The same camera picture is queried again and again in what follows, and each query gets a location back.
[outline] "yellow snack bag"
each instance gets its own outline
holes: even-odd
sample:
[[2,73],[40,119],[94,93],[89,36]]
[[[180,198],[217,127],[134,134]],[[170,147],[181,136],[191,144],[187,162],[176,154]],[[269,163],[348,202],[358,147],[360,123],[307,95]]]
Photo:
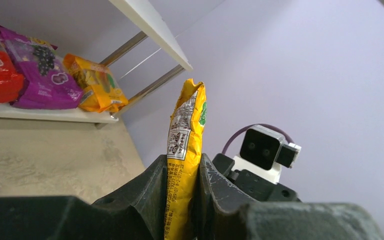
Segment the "yellow snack bag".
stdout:
[[202,82],[195,85],[193,79],[188,79],[183,84],[168,131],[164,239],[188,237],[189,206],[201,161],[206,116],[205,86]]
[[84,95],[79,104],[81,109],[116,113],[127,105],[128,100],[108,67],[72,54],[67,54],[62,62],[83,89]]

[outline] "beige surface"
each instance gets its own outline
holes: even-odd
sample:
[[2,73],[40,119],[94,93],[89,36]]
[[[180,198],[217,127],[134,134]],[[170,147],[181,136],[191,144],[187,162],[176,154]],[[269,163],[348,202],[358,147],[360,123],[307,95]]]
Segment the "beige surface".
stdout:
[[144,171],[123,122],[0,119],[0,196],[76,195],[92,203]]

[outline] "cable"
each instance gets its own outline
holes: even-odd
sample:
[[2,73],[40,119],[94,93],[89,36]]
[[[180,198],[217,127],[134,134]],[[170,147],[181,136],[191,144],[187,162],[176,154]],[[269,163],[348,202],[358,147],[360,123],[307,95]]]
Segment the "cable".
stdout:
[[280,129],[278,127],[275,127],[273,125],[270,125],[270,124],[266,124],[266,123],[256,123],[256,124],[252,124],[252,125],[249,125],[249,126],[244,126],[243,128],[239,129],[237,132],[235,132],[229,138],[229,140],[226,142],[226,144],[224,145],[223,150],[221,151],[221,154],[225,155],[226,151],[228,150],[228,148],[231,145],[231,143],[233,142],[233,140],[235,140],[239,135],[241,135],[242,133],[246,132],[250,127],[252,127],[254,125],[261,125],[263,127],[271,129],[273,131],[281,133],[281,134],[283,134],[285,136],[286,141],[288,141],[288,143],[294,143],[294,140],[292,140],[292,138],[286,132],[284,132],[282,129]]

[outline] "black camera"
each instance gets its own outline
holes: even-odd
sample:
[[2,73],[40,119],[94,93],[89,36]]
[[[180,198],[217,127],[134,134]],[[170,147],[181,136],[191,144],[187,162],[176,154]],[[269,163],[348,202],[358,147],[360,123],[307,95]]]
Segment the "black camera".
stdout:
[[270,170],[275,162],[291,168],[301,147],[289,143],[283,134],[261,125],[246,131],[240,148],[240,157],[264,170]]

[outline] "metal pole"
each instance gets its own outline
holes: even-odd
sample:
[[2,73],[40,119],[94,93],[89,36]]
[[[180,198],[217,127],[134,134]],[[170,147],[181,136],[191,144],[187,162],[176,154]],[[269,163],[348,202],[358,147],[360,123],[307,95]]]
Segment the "metal pole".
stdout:
[[[138,92],[136,95],[131,97],[128,100],[128,104],[124,106],[120,111],[113,114],[112,118],[119,118],[121,114],[129,110],[131,107],[136,105],[140,100],[144,99],[146,96],[163,86],[164,84],[168,83],[170,80],[172,80],[174,77],[182,73],[185,69],[179,64],[170,71],[168,71],[166,74],[158,78],[156,81],[151,83],[149,86],[145,87],[143,90]],[[107,123],[97,123],[95,126],[97,129],[103,128]]]
[[130,40],[128,40],[125,44],[123,44],[121,47],[119,47],[117,50],[107,56],[104,60],[102,60],[100,64],[103,64],[107,67],[110,66],[111,64],[115,63],[118,59],[123,57],[130,50],[132,50],[134,47],[136,47],[138,44],[140,44],[147,37],[148,35],[146,35],[143,31],[139,32]]

